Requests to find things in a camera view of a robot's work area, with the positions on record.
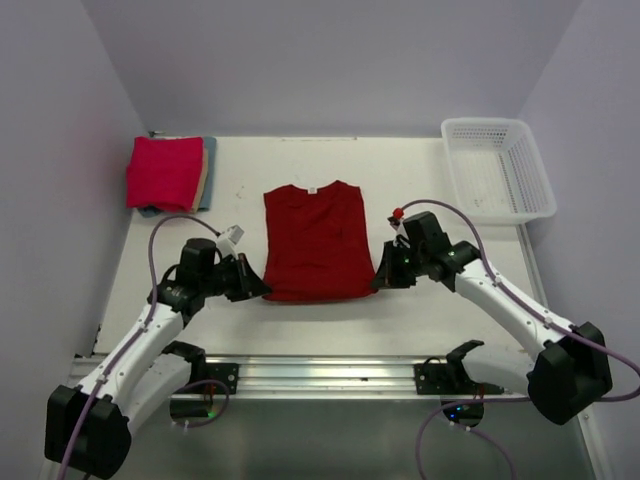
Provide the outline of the dark red t shirt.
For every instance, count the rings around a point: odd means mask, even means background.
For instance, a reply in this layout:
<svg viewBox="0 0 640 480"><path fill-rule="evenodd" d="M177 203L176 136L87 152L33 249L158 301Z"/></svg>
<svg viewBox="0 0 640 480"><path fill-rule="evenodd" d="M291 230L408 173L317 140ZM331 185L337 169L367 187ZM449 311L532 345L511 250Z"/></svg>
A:
<svg viewBox="0 0 640 480"><path fill-rule="evenodd" d="M285 185L264 194L265 299L278 303L354 300L377 292L361 189Z"/></svg>

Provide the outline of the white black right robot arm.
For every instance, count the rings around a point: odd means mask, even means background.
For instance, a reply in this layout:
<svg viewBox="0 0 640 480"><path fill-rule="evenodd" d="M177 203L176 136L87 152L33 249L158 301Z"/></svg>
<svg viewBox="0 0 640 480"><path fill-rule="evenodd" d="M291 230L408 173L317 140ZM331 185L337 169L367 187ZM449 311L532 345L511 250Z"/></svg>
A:
<svg viewBox="0 0 640 480"><path fill-rule="evenodd" d="M523 359L469 340L450 351L441 371L457 392L490 384L528 397L556 425L567 423L613 387L602 332L575 325L526 296L496 273L479 242L452 243L437 217L396 210L372 286L408 289L427 277L480 308L523 348Z"/></svg>

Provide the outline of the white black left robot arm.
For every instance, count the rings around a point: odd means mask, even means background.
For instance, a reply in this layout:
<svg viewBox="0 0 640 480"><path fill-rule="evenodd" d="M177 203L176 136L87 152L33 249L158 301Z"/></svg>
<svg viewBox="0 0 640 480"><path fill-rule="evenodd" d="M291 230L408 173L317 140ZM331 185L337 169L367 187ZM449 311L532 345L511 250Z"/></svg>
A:
<svg viewBox="0 0 640 480"><path fill-rule="evenodd" d="M231 302L270 288L236 250L237 235L192 238L177 264L153 277L139 318L116 348L76 386L58 386L47 402L46 459L99 479L121 468L140 426L171 394L208 384L203 349L177 336L210 297Z"/></svg>

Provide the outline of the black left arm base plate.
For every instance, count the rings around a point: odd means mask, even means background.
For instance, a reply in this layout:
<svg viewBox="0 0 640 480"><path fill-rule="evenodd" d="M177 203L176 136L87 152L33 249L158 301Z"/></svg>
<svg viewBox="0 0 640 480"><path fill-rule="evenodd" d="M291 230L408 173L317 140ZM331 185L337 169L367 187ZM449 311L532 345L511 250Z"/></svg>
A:
<svg viewBox="0 0 640 480"><path fill-rule="evenodd" d="M240 365L235 362L206 362L199 373L199 380L216 380L224 384L230 395L235 395L240 379Z"/></svg>

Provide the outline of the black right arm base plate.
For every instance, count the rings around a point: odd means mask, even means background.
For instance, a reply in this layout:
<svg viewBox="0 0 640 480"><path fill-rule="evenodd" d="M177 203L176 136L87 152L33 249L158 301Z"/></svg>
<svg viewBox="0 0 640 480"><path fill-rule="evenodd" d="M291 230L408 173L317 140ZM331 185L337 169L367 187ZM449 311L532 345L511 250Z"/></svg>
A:
<svg viewBox="0 0 640 480"><path fill-rule="evenodd" d="M501 395L505 390L490 383L470 379L461 366L430 358L413 365L413 378L418 395Z"/></svg>

